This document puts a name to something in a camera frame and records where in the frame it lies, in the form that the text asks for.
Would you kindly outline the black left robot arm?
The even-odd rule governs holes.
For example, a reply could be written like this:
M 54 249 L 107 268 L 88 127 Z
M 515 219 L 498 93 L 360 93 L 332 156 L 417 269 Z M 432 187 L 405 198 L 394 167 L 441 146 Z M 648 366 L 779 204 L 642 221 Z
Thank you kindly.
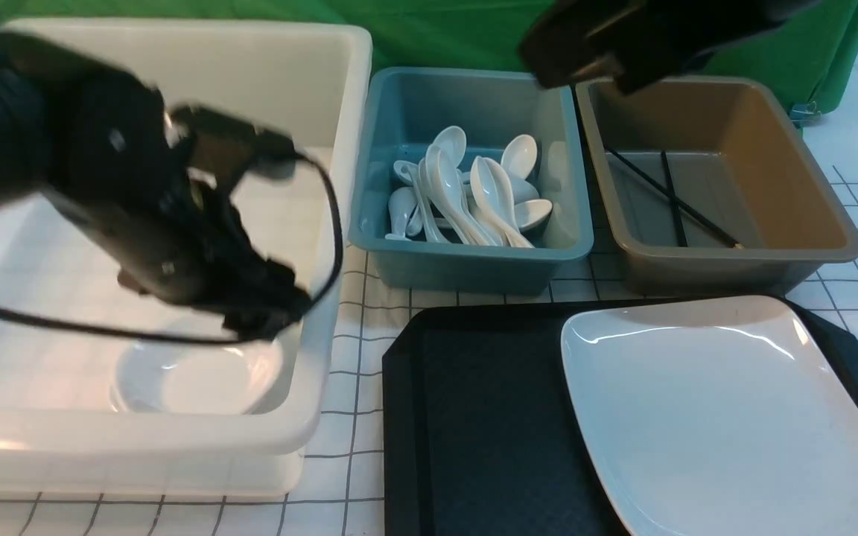
M 0 207 L 43 194 L 141 296 L 272 339 L 317 298 L 252 246 L 231 196 L 252 169 L 308 157 L 286 133 L 210 106 L 168 108 L 125 68 L 0 28 Z

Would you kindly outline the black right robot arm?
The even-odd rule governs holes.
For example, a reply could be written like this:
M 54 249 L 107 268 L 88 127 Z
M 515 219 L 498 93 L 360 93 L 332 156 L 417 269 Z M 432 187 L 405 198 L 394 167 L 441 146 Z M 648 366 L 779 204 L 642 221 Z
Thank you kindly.
M 810 1 L 556 1 L 518 56 L 542 88 L 610 80 L 624 95 L 700 70 L 716 51 L 776 31 Z

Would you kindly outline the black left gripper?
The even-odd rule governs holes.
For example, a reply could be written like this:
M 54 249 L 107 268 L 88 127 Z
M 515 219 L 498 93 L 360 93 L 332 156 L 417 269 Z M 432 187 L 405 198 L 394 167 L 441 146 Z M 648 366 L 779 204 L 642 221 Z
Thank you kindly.
M 141 296 L 222 316 L 240 340 L 272 339 L 314 307 L 289 264 L 252 246 L 231 196 L 245 173 L 282 180 L 313 165 L 286 133 L 207 106 L 168 112 L 125 71 L 59 95 L 57 170 L 45 198 Z

